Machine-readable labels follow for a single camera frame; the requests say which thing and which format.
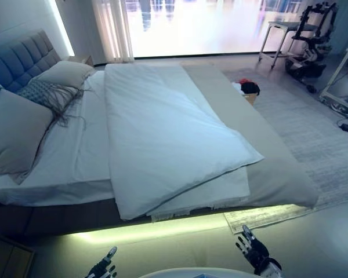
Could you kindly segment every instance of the red cloth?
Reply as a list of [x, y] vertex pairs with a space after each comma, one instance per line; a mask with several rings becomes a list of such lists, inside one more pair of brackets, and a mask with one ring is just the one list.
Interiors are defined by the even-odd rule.
[[254, 81], [247, 79], [247, 78], [242, 78], [242, 79], [240, 79], [240, 81], [238, 81], [238, 83], [240, 83], [241, 85], [244, 83], [248, 83], [248, 82], [256, 84]]

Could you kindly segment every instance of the metal stand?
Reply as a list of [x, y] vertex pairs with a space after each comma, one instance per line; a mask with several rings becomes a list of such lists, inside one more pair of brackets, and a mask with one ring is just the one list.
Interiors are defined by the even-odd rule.
[[325, 89], [322, 91], [322, 93], [320, 94], [320, 101], [324, 102], [325, 101], [325, 97], [326, 98], [330, 98], [331, 100], [336, 101], [337, 103], [341, 104], [342, 106], [345, 106], [346, 108], [348, 108], [348, 102], [342, 100], [339, 97], [334, 96], [333, 94], [331, 94], [328, 90], [330, 88], [330, 86], [333, 84], [335, 78], [337, 77], [337, 75], [340, 73], [341, 69], [343, 68], [343, 66], [345, 65], [346, 61], [348, 60], [348, 48], [347, 48], [347, 53], [344, 56], [342, 62], [340, 63], [340, 65], [337, 67], [336, 71], [334, 72], [334, 74], [332, 75], [332, 77], [330, 78], [329, 82], [327, 83]]
[[[262, 49], [259, 52], [259, 61], [262, 58], [267, 58], [268, 60], [272, 61], [271, 68], [274, 68], [274, 65], [276, 64], [277, 58], [282, 58], [282, 57], [293, 55], [293, 53], [290, 52], [291, 46], [293, 44], [293, 40], [291, 41], [290, 47], [286, 53], [281, 53], [280, 51], [281, 51], [282, 45], [284, 44], [287, 33], [289, 33], [290, 31], [298, 30], [300, 22], [269, 21], [268, 24], [269, 24], [269, 26], [268, 26], [267, 34], [264, 38]], [[267, 38], [269, 36], [269, 32], [270, 32], [272, 27], [281, 29], [284, 32], [284, 34], [282, 36], [281, 42], [280, 42], [278, 49], [275, 52], [274, 56], [269, 56], [269, 55], [263, 53], [263, 50], [264, 50], [264, 46], [266, 45]], [[303, 31], [314, 31], [316, 28], [317, 28], [317, 26], [315, 26], [315, 25], [305, 24]]]

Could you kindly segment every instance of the carpet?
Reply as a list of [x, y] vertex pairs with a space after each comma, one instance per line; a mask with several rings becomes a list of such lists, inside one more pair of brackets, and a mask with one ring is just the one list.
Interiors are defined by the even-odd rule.
[[224, 216], [232, 232], [257, 228], [348, 202], [348, 133], [317, 109], [252, 69], [223, 72], [230, 81], [248, 78], [260, 87], [254, 108], [274, 127], [320, 192], [314, 208], [283, 205], [233, 211]]

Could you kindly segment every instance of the upholstered headboard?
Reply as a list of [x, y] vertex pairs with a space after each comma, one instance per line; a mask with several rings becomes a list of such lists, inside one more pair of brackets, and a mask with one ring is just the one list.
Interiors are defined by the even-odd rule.
[[44, 30], [36, 30], [0, 47], [0, 84], [16, 92], [60, 58]]

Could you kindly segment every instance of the gray pillow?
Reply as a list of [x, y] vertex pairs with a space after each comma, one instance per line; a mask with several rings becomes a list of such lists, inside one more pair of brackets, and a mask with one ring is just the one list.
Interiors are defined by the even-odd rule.
[[0, 90], [0, 174], [31, 170], [52, 119], [46, 107]]
[[95, 69], [86, 64], [59, 61], [47, 71], [36, 76], [34, 80], [81, 89], [84, 80], [94, 72]]

